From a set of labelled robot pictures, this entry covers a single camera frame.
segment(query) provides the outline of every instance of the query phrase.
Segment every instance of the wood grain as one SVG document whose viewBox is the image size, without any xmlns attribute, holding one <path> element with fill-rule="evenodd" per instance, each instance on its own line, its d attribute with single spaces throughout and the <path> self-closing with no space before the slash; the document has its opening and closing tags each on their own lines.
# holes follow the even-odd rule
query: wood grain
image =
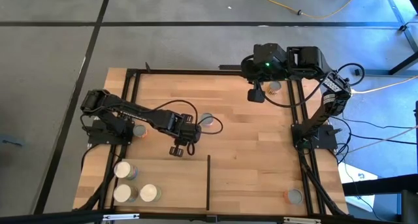
<svg viewBox="0 0 418 224">
<path fill-rule="evenodd" d="M 120 95 L 126 69 L 109 69 L 104 88 Z M 305 95 L 317 85 L 304 80 Z M 305 204 L 285 203 L 283 194 L 289 189 L 302 189 L 297 152 L 293 149 L 290 124 L 291 110 L 269 103 L 250 103 L 247 91 L 251 86 L 239 76 L 199 76 L 172 74 L 142 74 L 137 104 L 156 107 L 174 99 L 192 102 L 199 114 L 210 112 L 224 124 L 218 135 L 202 135 L 196 144 L 196 154 L 184 153 L 182 160 L 205 161 L 211 155 L 210 210 L 190 208 L 158 208 L 119 206 L 125 212 L 164 212 L 194 214 L 253 214 L 253 215 L 306 215 Z M 287 84 L 271 99 L 289 104 Z M 321 94 L 316 93 L 307 102 L 312 115 L 319 107 Z M 194 115 L 193 109 L 183 103 L 165 107 L 179 113 Z M 217 131 L 219 125 L 205 127 Z M 169 155 L 173 138 L 148 127 L 146 138 L 134 139 L 127 151 L 128 159 L 178 160 Z M 344 193 L 335 158 L 325 150 L 316 150 L 321 181 L 331 198 L 347 211 Z M 100 183 L 104 174 L 107 153 L 99 148 L 86 157 L 74 207 L 84 204 L 89 192 Z M 314 210 L 317 210 L 315 189 L 311 187 Z"/>
<path fill-rule="evenodd" d="M 127 184 L 140 190 L 146 184 L 161 189 L 157 202 L 144 202 L 138 197 L 134 202 L 116 206 L 163 207 L 163 208 L 206 208 L 207 161 L 124 159 L 138 169 L 133 180 L 119 179 L 118 185 Z"/>
</svg>

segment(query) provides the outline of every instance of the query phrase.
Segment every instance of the white cable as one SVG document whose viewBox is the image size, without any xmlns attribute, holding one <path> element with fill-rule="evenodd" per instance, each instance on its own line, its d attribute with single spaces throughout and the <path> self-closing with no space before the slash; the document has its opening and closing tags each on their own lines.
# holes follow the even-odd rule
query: white cable
<svg viewBox="0 0 418 224">
<path fill-rule="evenodd" d="M 397 82 L 397 83 L 389 84 L 389 85 L 386 85 L 386 86 L 383 86 L 383 87 L 380 87 L 380 88 L 370 89 L 370 90 L 366 90 L 366 91 L 355 91 L 354 89 L 351 89 L 351 93 L 352 93 L 352 94 L 364 94 L 364 93 L 371 93 L 371 92 L 373 92 L 373 91 L 382 90 L 382 89 L 389 88 L 389 87 L 392 87 L 392 86 L 395 86 L 395 85 L 398 85 L 398 84 L 403 84 L 403 83 L 406 83 L 406 82 L 408 82 L 408 81 L 410 81 L 410 80 L 413 80 L 414 78 L 418 78 L 418 76 L 412 76 L 411 78 L 408 78 L 408 79 L 403 80 L 403 81 L 401 81 L 401 82 Z"/>
<path fill-rule="evenodd" d="M 357 150 L 360 150 L 360 149 L 363 149 L 363 148 L 369 147 L 369 146 L 371 146 L 371 145 L 374 145 L 374 144 L 377 144 L 377 143 L 380 143 L 380 142 L 384 142 L 384 141 L 386 141 L 386 140 L 390 140 L 390 139 L 392 139 L 392 138 L 396 138 L 396 137 L 398 137 L 398 136 L 400 136 L 400 135 L 404 135 L 405 133 L 407 133 L 407 132 L 409 132 L 409 131 L 411 131 L 411 130 L 413 130 L 413 129 L 416 129 L 416 128 L 418 128 L 418 125 L 417 125 L 417 126 L 415 126 L 415 127 L 412 127 L 412 128 L 410 128 L 410 129 L 408 129 L 407 131 L 404 131 L 404 132 L 402 132 L 402 133 L 399 133 L 399 134 L 397 134 L 397 135 L 395 135 L 395 136 L 391 136 L 390 138 L 382 139 L 382 140 L 380 140 L 380 141 L 373 142 L 373 143 L 367 144 L 367 145 L 365 145 L 365 146 L 361 146 L 361 147 L 359 147 L 359 148 L 357 148 L 357 149 L 354 149 L 354 150 L 351 150 L 351 151 L 349 151 L 349 152 L 347 152 L 347 153 L 355 152 L 355 151 L 357 151 Z"/>
</svg>

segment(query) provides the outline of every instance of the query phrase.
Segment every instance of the wooden table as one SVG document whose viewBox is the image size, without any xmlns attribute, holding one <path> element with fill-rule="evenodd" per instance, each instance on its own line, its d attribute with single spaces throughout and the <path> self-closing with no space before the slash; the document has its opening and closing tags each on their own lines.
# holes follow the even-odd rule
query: wooden table
<svg viewBox="0 0 418 224">
<path fill-rule="evenodd" d="M 109 69 L 104 88 L 120 96 L 125 73 L 126 69 Z M 315 80 L 303 81 L 306 93 L 311 92 L 316 85 Z M 205 161 L 207 155 L 211 155 L 210 210 L 118 206 L 117 211 L 306 215 L 305 203 L 287 204 L 283 197 L 289 189 L 303 191 L 298 155 L 291 138 L 291 110 L 268 102 L 248 102 L 247 91 L 250 87 L 239 76 L 141 74 L 137 104 L 154 108 L 173 99 L 185 99 L 197 107 L 199 114 L 210 112 L 223 122 L 222 133 L 202 135 L 196 144 L 196 154 L 190 156 L 185 152 L 181 158 Z M 282 83 L 282 89 L 272 99 L 289 104 L 287 84 Z M 321 94 L 318 92 L 307 102 L 310 116 L 317 110 L 320 100 Z M 193 109 L 183 103 L 170 104 L 165 108 L 194 115 Z M 214 123 L 205 130 L 217 131 L 217 127 Z M 148 127 L 147 137 L 134 139 L 126 158 L 179 159 L 169 155 L 172 145 L 173 138 Z M 103 145 L 87 154 L 74 208 L 83 205 L 102 182 L 108 151 L 109 146 Z M 347 212 L 335 158 L 327 150 L 315 152 L 321 183 L 340 209 Z M 312 185 L 310 187 L 313 210 L 318 213 L 315 189 Z M 112 188 L 110 184 L 106 205 L 110 204 Z"/>
</svg>

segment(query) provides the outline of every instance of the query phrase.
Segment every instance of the concrete floor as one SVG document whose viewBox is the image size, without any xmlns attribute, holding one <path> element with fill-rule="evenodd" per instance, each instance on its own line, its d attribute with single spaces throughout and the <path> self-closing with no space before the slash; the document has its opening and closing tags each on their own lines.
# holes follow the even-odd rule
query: concrete floor
<svg viewBox="0 0 418 224">
<path fill-rule="evenodd" d="M 102 0 L 0 0 L 0 20 L 95 21 Z M 310 14 L 326 14 L 347 0 L 280 0 Z M 395 0 L 404 17 L 411 5 Z M 265 0 L 110 0 L 105 21 L 311 21 Z M 395 22 L 387 0 L 354 0 L 327 22 Z M 82 64 L 91 28 L 8 27 L 0 29 L 0 133 L 25 141 L 23 148 L 0 147 L 0 216 L 30 213 L 40 177 L 56 139 Z M 413 52 L 395 29 L 326 27 L 104 27 L 88 69 L 81 100 L 87 90 L 101 88 L 107 68 L 216 69 L 237 64 L 255 43 L 281 46 L 315 45 L 333 68 L 358 62 L 366 68 L 390 69 Z M 355 79 L 352 70 L 343 74 Z M 358 91 L 404 78 L 368 77 Z M 418 81 L 367 95 L 354 95 L 345 115 L 379 125 L 415 125 L 413 108 Z M 77 110 L 70 127 L 46 212 L 68 211 L 86 149 Z M 346 137 L 345 127 L 339 141 Z M 383 137 L 399 132 L 350 123 L 359 135 Z M 399 140 L 416 140 L 409 133 Z M 367 144 L 353 138 L 351 148 Z M 417 172 L 416 148 L 380 144 L 347 157 L 353 166 L 388 177 Z"/>
</svg>

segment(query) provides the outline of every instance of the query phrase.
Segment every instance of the cylindrical container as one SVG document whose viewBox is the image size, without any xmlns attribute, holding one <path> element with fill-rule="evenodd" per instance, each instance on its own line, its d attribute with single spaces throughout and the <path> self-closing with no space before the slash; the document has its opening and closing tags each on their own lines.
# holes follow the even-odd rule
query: cylindrical container
<svg viewBox="0 0 418 224">
<path fill-rule="evenodd" d="M 131 165 L 128 162 L 122 161 L 116 164 L 114 173 L 118 178 L 125 178 L 132 180 L 138 175 L 138 169 L 136 166 Z"/>
<path fill-rule="evenodd" d="M 285 191 L 285 200 L 289 204 L 302 204 L 303 194 L 298 189 Z"/>
<path fill-rule="evenodd" d="M 144 125 L 136 125 L 133 127 L 133 134 L 139 138 L 144 138 L 147 135 L 147 130 Z"/>
<path fill-rule="evenodd" d="M 134 202 L 138 197 L 138 189 L 134 186 L 121 184 L 113 191 L 113 197 L 118 202 Z"/>
<path fill-rule="evenodd" d="M 145 202 L 156 202 L 161 197 L 161 189 L 156 185 L 147 184 L 141 189 L 139 195 Z"/>
<path fill-rule="evenodd" d="M 213 115 L 211 113 L 203 113 L 201 116 L 203 126 L 211 126 L 214 123 L 214 119 L 212 117 Z"/>
<path fill-rule="evenodd" d="M 281 89 L 281 84 L 278 81 L 270 82 L 267 88 L 267 93 L 270 95 L 276 95 Z"/>
</svg>

